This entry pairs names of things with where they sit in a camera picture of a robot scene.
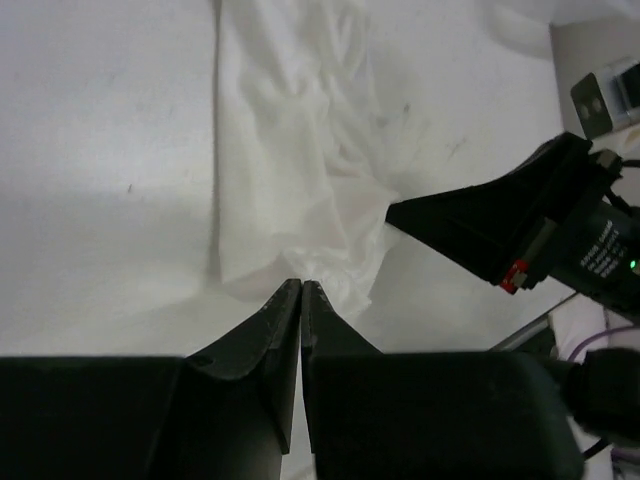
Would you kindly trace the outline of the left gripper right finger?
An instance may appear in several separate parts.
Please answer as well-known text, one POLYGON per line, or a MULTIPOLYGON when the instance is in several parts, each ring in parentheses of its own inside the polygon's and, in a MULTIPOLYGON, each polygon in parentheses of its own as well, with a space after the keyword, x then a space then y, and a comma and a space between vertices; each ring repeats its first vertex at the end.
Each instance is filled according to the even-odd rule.
POLYGON ((579 479, 560 394, 532 356, 383 353, 304 284, 305 411, 321 479, 579 479))

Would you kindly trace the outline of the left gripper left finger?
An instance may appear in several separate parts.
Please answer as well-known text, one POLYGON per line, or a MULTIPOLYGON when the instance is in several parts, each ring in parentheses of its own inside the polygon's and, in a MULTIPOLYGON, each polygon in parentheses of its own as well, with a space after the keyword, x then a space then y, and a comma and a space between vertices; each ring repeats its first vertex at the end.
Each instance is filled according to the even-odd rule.
POLYGON ((302 284, 187 356, 5 357, 5 479, 276 479, 302 284))

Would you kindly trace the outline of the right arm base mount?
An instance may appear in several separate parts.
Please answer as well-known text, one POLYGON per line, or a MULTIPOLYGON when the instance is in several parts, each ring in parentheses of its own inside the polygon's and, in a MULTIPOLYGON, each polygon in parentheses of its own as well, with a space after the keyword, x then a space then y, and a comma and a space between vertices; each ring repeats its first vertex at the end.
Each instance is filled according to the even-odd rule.
POLYGON ((596 140, 639 125, 639 61, 555 61, 560 114, 565 130, 596 140))

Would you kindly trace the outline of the white tank top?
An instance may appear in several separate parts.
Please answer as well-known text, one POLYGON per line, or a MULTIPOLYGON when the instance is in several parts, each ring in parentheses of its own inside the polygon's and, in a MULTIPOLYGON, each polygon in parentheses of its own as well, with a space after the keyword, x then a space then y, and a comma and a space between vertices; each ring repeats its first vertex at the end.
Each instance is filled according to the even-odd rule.
POLYGON ((522 1, 217 1, 211 271, 242 301, 316 280, 349 320, 533 315, 385 221, 561 127, 548 22, 522 1))

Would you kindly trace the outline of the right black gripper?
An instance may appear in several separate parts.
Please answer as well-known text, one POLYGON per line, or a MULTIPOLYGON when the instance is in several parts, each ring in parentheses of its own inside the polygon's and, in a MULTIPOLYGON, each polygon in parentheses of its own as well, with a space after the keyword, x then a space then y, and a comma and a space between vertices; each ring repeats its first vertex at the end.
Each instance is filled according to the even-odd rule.
POLYGON ((610 310, 639 308, 639 209, 604 201, 551 220, 593 146, 562 133, 487 183, 392 204, 385 221, 510 294, 552 278, 610 310))

